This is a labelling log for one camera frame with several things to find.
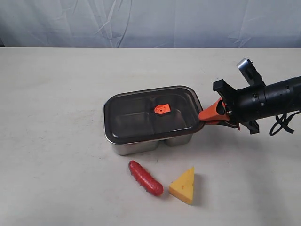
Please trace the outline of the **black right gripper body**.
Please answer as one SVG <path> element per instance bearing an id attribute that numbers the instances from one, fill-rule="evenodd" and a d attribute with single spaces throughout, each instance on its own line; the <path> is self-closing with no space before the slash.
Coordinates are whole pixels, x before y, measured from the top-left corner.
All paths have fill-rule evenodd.
<path id="1" fill-rule="evenodd" d="M 219 80 L 213 83 L 213 90 L 222 98 L 226 111 L 230 116 L 229 121 L 235 121 L 239 125 L 248 128 L 249 133 L 259 133 L 257 119 L 262 116 L 261 101 L 265 101 L 262 86 L 248 86 L 235 90 L 232 86 Z"/>

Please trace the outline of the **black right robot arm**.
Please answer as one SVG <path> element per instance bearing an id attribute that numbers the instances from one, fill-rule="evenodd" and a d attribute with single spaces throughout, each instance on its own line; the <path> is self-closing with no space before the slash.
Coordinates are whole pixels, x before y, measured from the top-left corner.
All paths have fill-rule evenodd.
<path id="1" fill-rule="evenodd" d="M 288 126 L 292 118 L 301 112 L 301 79 L 291 78 L 266 86 L 263 82 L 235 90 L 224 80 L 214 82 L 213 90 L 220 98 L 198 115 L 200 121 L 210 125 L 224 125 L 238 129 L 241 125 L 249 133 L 259 133 L 258 119 L 275 117 L 271 136 Z"/>

